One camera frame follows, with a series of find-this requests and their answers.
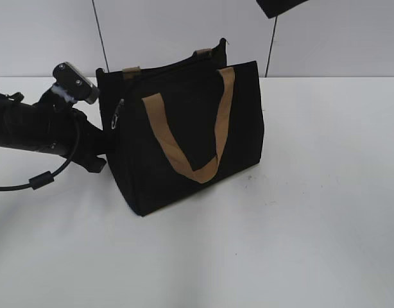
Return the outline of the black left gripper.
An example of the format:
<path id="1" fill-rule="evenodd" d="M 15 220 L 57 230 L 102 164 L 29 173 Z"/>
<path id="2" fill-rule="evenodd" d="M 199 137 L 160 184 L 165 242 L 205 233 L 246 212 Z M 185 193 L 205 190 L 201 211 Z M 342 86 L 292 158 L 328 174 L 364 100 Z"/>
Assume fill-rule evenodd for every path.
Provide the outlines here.
<path id="1" fill-rule="evenodd" d="M 59 85 L 51 86 L 33 106 L 45 120 L 43 136 L 53 153 L 83 167 L 90 173 L 100 173 L 106 160 L 105 134 L 94 126 L 81 111 L 74 108 L 77 101 Z"/>

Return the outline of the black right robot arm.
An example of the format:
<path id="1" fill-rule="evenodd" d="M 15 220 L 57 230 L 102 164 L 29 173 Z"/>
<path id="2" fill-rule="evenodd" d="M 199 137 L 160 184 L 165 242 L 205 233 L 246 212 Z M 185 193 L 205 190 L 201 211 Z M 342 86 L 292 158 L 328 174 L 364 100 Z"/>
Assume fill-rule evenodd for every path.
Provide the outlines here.
<path id="1" fill-rule="evenodd" d="M 256 0 L 256 3 L 269 19 L 277 17 L 305 2 L 307 0 Z"/>

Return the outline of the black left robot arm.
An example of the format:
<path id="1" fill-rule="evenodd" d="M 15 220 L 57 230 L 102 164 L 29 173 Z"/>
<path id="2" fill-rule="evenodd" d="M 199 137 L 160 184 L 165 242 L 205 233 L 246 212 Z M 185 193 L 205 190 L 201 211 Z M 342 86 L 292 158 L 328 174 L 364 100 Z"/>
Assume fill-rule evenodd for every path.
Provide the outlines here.
<path id="1" fill-rule="evenodd" d="M 102 171 L 105 134 L 82 111 L 51 90 L 32 105 L 23 98 L 0 93 L 0 147 L 59 155 L 90 173 Z"/>

